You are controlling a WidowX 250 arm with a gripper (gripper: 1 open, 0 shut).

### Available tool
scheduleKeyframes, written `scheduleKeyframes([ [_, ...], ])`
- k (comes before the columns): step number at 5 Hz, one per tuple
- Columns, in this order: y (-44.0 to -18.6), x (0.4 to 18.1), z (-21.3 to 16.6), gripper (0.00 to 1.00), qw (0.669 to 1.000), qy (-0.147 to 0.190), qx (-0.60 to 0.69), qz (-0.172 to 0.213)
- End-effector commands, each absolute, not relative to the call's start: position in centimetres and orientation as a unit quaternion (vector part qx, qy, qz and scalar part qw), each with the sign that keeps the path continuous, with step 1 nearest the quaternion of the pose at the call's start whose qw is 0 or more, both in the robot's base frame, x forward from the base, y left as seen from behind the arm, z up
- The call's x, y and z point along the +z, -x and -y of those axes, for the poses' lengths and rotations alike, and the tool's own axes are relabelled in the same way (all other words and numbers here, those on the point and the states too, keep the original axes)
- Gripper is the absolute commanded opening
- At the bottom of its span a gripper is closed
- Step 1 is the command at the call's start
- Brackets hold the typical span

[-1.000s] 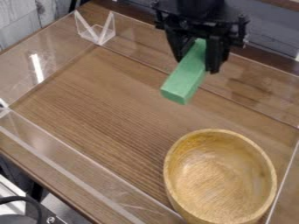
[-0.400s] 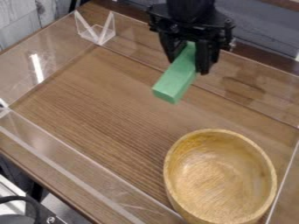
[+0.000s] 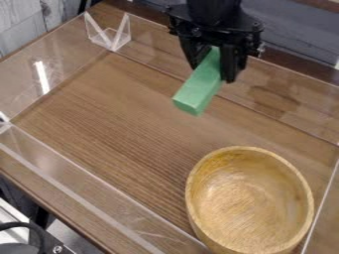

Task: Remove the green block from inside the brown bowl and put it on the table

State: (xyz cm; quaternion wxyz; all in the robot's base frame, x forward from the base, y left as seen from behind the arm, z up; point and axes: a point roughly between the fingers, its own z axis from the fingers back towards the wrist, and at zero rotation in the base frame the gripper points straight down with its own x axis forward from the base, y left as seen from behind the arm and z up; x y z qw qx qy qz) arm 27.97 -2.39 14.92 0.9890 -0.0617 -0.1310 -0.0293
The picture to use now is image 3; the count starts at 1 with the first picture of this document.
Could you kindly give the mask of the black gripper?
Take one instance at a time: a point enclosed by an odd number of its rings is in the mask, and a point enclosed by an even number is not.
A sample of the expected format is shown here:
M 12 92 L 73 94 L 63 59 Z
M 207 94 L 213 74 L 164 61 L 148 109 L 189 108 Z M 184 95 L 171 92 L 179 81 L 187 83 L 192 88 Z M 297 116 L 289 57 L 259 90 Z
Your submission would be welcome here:
M 263 22 L 243 8 L 243 0 L 185 0 L 171 5 L 169 30 L 179 37 L 191 68 L 196 68 L 212 46 L 220 47 L 221 80 L 236 81 L 247 58 L 261 53 Z

